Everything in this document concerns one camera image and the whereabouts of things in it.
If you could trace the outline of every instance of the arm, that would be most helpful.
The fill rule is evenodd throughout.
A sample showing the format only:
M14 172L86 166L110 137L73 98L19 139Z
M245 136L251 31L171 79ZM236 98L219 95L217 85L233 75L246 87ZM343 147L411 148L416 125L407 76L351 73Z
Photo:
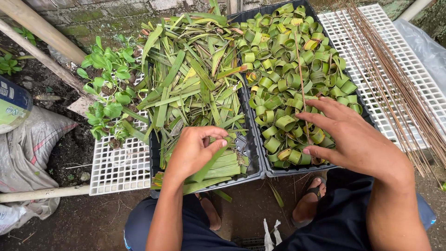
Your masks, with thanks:
M374 250L430 250L418 216L413 166L405 154L352 109L329 98L307 100L324 113L299 113L328 132L336 150L308 146L303 152L335 165L375 177L367 232Z
M209 145L209 136L217 140ZM183 238L183 183L227 144L227 132L215 126L185 127L170 157L145 249L176 251Z

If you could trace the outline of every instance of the small plant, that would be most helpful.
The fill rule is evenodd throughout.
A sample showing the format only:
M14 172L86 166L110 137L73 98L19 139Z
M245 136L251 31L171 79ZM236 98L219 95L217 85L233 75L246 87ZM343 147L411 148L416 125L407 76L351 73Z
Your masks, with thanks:
M135 99L142 99L141 95L148 90L133 85L136 79L133 71L141 71L141 65L133 58L135 51L129 46L131 39L134 38L126 40L125 48L112 50L110 47L104 49L101 38L97 36L96 45L91 47L93 53L86 56L81 68L77 69L81 77L89 80L83 89L99 99L86 113L88 123L93 126L90 131L97 140L111 133L118 141L110 144L113 149L119 148L121 141L130 136L123 125L124 120L145 119L136 114L138 110L134 103ZM101 76L91 79L83 69L89 66L102 69Z
M36 46L36 40L42 41L40 38L36 38L32 32L30 32L27 28L22 27L21 29L17 27L13 27L13 29L21 34L24 38L26 38L32 45Z
M0 57L0 75L7 73L11 75L11 73L16 73L17 71L21 71L21 67L17 67L17 60L12 59L12 54L6 54L3 57Z

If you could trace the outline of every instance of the plastic grate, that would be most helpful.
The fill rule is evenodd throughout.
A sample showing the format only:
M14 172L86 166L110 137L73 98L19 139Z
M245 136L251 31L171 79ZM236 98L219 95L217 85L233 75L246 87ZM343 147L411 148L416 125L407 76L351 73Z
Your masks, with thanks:
M135 85L143 78L138 76ZM134 126L147 129L147 124L138 120ZM149 146L137 138L128 138L120 149L113 150L107 144L111 139L113 136L108 134L95 141L90 195L150 188Z
M434 116L438 121L440 121L441 126L443 128L446 127L446 98L444 94L440 91L437 84L431 78L425 67L422 65L420 60L416 57L412 49L408 46L406 41L402 38L398 30L393 25L392 21L387 17L384 10L378 5L373 4L369 6L359 7L359 10L367 17L367 19L373 24L376 28L382 39L385 41L387 46L392 51L393 55L397 59L398 63L404 69L404 72L407 74L409 79L416 86L418 91L421 93L423 98L428 101L429 108L433 111ZM346 60L347 69L351 74L352 81L358 86L358 89L361 93L361 96L364 98L364 101L375 119L378 128L381 133L387 138L393 140L396 145L401 148L400 143L398 142L398 138L396 137L396 133L393 130L390 123L395 125L395 122L390 122L384 114L384 111L379 108L378 102L370 93L373 90L368 88L367 82L370 86L373 86L368 79L364 79L361 75L361 72L365 74L366 69L360 64L360 57L356 53L354 49L353 43L349 39L348 33L345 31L342 23L344 23L348 28L349 25L346 23L350 23L353 27L352 32L356 32L353 21L346 11L337 12L339 18L335 15L335 13L327 13L318 15L321 20L324 29L329 34L330 39L333 41L335 48L338 50L339 55ZM371 55L373 59L375 59L375 63L380 67L377 59L374 55ZM388 81L387 76L384 74L384 71L380 71L383 77ZM398 122L402 124L402 118L398 117ZM415 126L413 126L412 121L405 116L404 118L410 126L414 137L417 139L421 148L427 148L425 144L418 134Z

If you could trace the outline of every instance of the dirt ground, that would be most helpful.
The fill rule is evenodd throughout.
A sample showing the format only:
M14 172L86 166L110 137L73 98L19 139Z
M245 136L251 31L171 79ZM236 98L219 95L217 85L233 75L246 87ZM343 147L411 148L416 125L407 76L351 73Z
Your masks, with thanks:
M22 51L4 35L0 44ZM39 48L48 53L45 45ZM81 172L90 172L91 167L65 169L92 162L93 137L86 120L66 107L78 96L49 69L36 60L28 60L23 71L6 76L11 81L26 85L32 95L42 94L51 87L55 95L62 97L56 102L34 100L35 105L62 114L78 122L79 125L67 133L54 147L47 171L61 187L79 183ZM435 169L440 180L446 180L443 167ZM267 219L270 229L278 219L279 231L288 236L294 231L289 221L291 211L303 194L306 182L317 173L286 176L272 179L271 182L280 193L283 210L265 180L256 180L223 189L233 198L232 203L211 195L222 216L223 225L219 235L225 239L234 237L263 237L263 219ZM438 190L431 177L417 175L417 190L431 205L437 215L437 222L428 231L432 249L446 250L446 193ZM57 211L46 220L31 219L23 227L0 236L0 250L8 251L85 251L85 250L125 250L123 229L131 208L146 198L149 190L112 193L101 196L63 197Z

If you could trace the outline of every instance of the foot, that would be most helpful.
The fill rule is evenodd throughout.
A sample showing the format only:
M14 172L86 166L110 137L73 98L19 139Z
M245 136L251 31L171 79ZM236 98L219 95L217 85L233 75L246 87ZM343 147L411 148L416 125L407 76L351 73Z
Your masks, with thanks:
M321 197L325 195L326 187L320 178L316 178L308 188L319 187ZM305 220L312 220L316 214L316 207L318 205L318 197L313 192L306 194L297 203L293 210L293 219L296 222L303 222Z
M212 202L208 200L208 198L201 198L200 203L204 211L206 212L207 217L209 218L209 223L211 224L209 229L215 231L219 230L220 227L222 226L222 219L217 213L217 210L215 209L214 205L212 205Z

